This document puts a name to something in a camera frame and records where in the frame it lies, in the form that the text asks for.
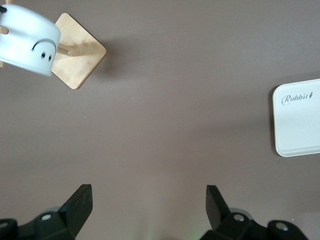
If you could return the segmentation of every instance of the wooden base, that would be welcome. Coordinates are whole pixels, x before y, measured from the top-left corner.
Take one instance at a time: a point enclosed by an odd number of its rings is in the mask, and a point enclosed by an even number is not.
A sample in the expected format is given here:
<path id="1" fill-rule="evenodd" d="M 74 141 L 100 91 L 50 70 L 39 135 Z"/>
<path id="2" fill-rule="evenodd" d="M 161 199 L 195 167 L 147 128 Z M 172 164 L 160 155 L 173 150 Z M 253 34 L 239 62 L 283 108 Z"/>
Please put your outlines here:
<path id="1" fill-rule="evenodd" d="M 52 72 L 71 89 L 77 89 L 104 57 L 106 49 L 67 13 L 55 25 L 61 31 L 61 46 L 70 47 L 72 56 L 57 52 Z"/>

